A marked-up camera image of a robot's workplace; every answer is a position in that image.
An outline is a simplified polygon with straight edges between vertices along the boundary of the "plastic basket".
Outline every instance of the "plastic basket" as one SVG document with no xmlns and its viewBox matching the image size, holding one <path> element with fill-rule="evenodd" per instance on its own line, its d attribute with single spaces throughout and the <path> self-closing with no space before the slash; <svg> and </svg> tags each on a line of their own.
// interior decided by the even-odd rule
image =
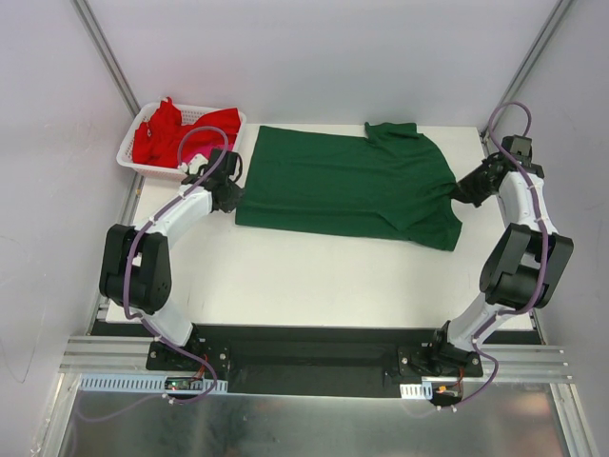
<svg viewBox="0 0 609 457">
<path fill-rule="evenodd" d="M 166 169 L 164 167 L 154 167 L 152 165 L 143 165 L 143 164 L 134 164 L 131 153 L 133 151 L 133 137 L 135 135 L 135 131 L 140 127 L 143 122 L 146 122 L 150 119 L 152 114 L 161 106 L 161 102 L 156 103 L 148 103 L 147 105 L 142 107 L 142 110 L 135 116 L 133 122 L 131 123 L 131 127 L 121 143 L 121 147 L 118 149 L 118 154 L 116 155 L 116 161 L 119 165 L 123 167 L 129 167 L 130 169 L 134 169 L 138 173 L 146 176 L 146 178 L 161 178 L 161 179 L 169 179 L 171 181 L 182 181 L 185 178 L 185 174 L 179 171 L 178 169 Z M 182 112 L 182 125 L 189 126 L 197 122 L 201 116 L 207 114 L 208 112 L 213 112 L 220 110 L 219 108 L 207 108 L 207 107 L 193 107 L 191 105 L 174 105 L 175 108 L 179 109 Z M 246 124 L 246 116 L 239 111 L 239 119 L 241 119 L 241 126 L 239 127 L 239 131 L 237 132 L 237 138 L 235 140 L 235 145 L 232 150 L 238 151 L 239 145 L 241 144 L 241 140 L 243 138 L 244 125 Z"/>
</svg>

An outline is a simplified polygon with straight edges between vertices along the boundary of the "red cloth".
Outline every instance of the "red cloth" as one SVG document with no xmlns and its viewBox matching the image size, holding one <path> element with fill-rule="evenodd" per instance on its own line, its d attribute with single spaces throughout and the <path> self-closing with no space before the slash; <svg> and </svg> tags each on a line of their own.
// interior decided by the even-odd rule
<svg viewBox="0 0 609 457">
<path fill-rule="evenodd" d="M 173 106 L 170 98 L 152 114 L 148 122 L 143 122 L 135 131 L 131 158 L 134 164 L 153 165 L 176 169 L 178 167 L 178 147 L 184 135 L 197 127 L 216 127 L 228 137 L 231 149 L 241 126 L 236 108 L 221 109 L 204 114 L 191 126 L 182 125 L 182 113 Z M 188 137 L 182 149 L 182 160 L 189 162 L 197 153 L 209 158 L 211 150 L 222 147 L 224 140 L 217 131 L 199 131 Z"/>
</svg>

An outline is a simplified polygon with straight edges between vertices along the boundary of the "white wall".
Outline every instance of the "white wall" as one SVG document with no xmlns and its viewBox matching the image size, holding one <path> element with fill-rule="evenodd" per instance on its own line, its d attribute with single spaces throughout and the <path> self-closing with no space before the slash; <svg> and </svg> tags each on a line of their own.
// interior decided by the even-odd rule
<svg viewBox="0 0 609 457">
<path fill-rule="evenodd" d="M 0 455 L 15 457 L 88 323 L 130 116 L 69 1 L 2 2 L 0 43 Z"/>
<path fill-rule="evenodd" d="M 90 0 L 140 104 L 482 127 L 556 0 Z"/>
<path fill-rule="evenodd" d="M 576 2 L 517 98 L 533 111 L 533 151 L 552 221 L 575 250 L 542 312 L 568 348 L 600 455 L 609 455 L 609 2 Z M 501 133 L 521 132 L 517 109 Z"/>
</svg>

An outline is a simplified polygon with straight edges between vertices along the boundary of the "white tabletop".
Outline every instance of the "white tabletop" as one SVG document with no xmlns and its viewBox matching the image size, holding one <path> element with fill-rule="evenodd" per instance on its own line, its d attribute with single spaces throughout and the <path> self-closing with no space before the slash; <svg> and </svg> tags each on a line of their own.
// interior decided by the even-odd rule
<svg viewBox="0 0 609 457">
<path fill-rule="evenodd" d="M 363 126 L 274 125 L 363 136 Z M 244 184 L 259 125 L 247 125 L 239 152 Z M 419 127 L 459 180 L 480 164 L 478 131 Z M 172 198 L 178 183 L 148 178 L 135 220 Z M 171 297 L 197 324 L 356 328 L 438 328 L 478 294 L 481 269 L 504 225 L 495 198 L 481 208 L 453 202 L 463 222 L 453 252 L 403 241 L 318 235 L 235 226 L 213 212 L 170 253 Z M 125 322 L 110 304 L 108 322 Z M 502 328 L 531 329 L 528 316 Z"/>
</svg>

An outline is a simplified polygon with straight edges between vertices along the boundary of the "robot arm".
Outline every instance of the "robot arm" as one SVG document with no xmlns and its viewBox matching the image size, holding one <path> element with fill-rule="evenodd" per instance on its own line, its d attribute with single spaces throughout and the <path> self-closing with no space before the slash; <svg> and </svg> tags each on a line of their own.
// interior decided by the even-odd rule
<svg viewBox="0 0 609 457">
<path fill-rule="evenodd" d="M 543 169 L 531 163 L 531 140 L 505 137 L 502 145 L 528 172 L 540 199 L 541 217 L 549 235 L 546 271 L 535 304 L 535 308 L 543 308 L 573 252 L 573 241 L 560 236 L 547 215 L 541 193 Z M 421 376 L 456 376 L 460 372 L 481 375 L 475 346 L 515 317 L 533 296 L 540 275 L 540 227 L 528 185 L 500 153 L 484 159 L 460 180 L 451 196 L 479 207 L 490 195 L 498 195 L 508 226 L 482 268 L 481 295 L 459 317 L 436 330 L 428 348 L 410 354 L 409 366 Z"/>
<path fill-rule="evenodd" d="M 171 292 L 171 268 L 169 251 L 192 226 L 213 210 L 233 211 L 243 190 L 229 176 L 241 164 L 236 152 L 229 151 L 223 162 L 200 187 L 186 194 L 192 183 L 221 157 L 215 149 L 204 163 L 202 156 L 195 156 L 187 169 L 187 178 L 178 191 L 181 201 L 164 212 L 143 234 L 133 260 L 129 284 L 129 309 L 142 314 L 147 323 L 160 335 L 189 352 L 200 353 L 196 327 L 169 298 Z M 169 206 L 171 199 L 162 208 Z M 149 220 L 133 227 L 115 225 L 106 237 L 104 260 L 100 276 L 100 292 L 118 305 L 123 305 L 123 289 L 128 253 L 138 231 Z"/>
</svg>

